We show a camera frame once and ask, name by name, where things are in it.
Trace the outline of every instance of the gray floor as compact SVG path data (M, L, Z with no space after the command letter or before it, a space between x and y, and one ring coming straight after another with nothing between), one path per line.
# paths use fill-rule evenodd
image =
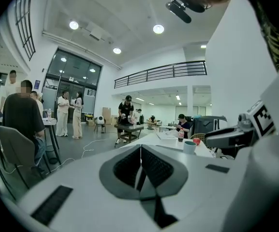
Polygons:
M147 126L145 124L145 129L141 131L140 138L146 136L147 134L153 133L153 130L148 130ZM50 142L49 132L47 131L47 144L52 145ZM85 150L87 149L94 149L94 151L87 151L84 153L83 157L89 157L93 156L95 154L99 154L105 151L113 150L115 146L115 141L117 140L117 129L114 128L113 125L106 125L106 133L101 133L101 128L99 128L98 134L94 132L94 127L87 126L86 124L82 124L82 134L83 138L79 140L74 140L72 138L73 135L73 127L72 124L68 124L68 137L58 137L58 144L59 144L59 155L61 162L63 163L67 159L80 159L83 153L84 146L91 143L89 146L85 147ZM125 143L121 142L119 145L116 146L116 148L122 147L126 145ZM67 164L71 163L73 160L67 160L62 166L58 167L59 164L55 165L49 165L50 169L53 170L57 168L56 171L58 171L63 166L66 166ZM48 169L44 162L42 162L41 168L45 170L45 173L48 173ZM15 167L12 164L6 165L6 170L8 173L6 173L3 169L3 175L5 176L5 179L9 183L11 187L11 192L15 196L16 200L19 200L28 190L24 186L22 180L20 179L17 171L15 170L12 174L10 174ZM36 170L31 169L24 169L24 167L19 168L20 172L22 173L25 181L27 184L32 187L36 185L38 182L40 182L42 179L39 177ZM11 195L9 194L8 190L6 189L5 185L2 182L2 179L0 177L0 191L12 199Z

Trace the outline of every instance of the railing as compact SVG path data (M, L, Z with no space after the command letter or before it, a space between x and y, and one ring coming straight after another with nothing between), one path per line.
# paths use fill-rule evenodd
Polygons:
M163 65L115 80L115 88L179 76L207 75L205 61Z
M36 52L31 31L30 5L31 0L15 0L15 24L29 60Z

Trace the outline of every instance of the ceiling light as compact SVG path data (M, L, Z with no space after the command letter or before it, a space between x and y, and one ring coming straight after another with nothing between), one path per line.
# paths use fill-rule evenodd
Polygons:
M153 31L157 34L161 34L164 32L164 27L160 24L157 24L153 27Z
M120 50L119 48L115 48L115 49L114 49L114 53L115 53L115 54L120 54L120 53L121 53L121 50Z
M76 30L79 27L78 23L75 21L70 22L70 28Z

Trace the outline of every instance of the glass door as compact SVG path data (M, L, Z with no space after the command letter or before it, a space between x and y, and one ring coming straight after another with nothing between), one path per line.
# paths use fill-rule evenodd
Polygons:
M57 99L55 102L55 114L57 114L57 109L58 109L58 98L62 96L63 91L67 90L69 92L69 97L68 100L71 103L72 100L76 99L77 92L81 91L84 93L84 86L77 85L77 84L72 84L64 81L60 81L60 85L58 87L58 92L57 92ZM69 108L68 109L68 123L73 122L73 109Z

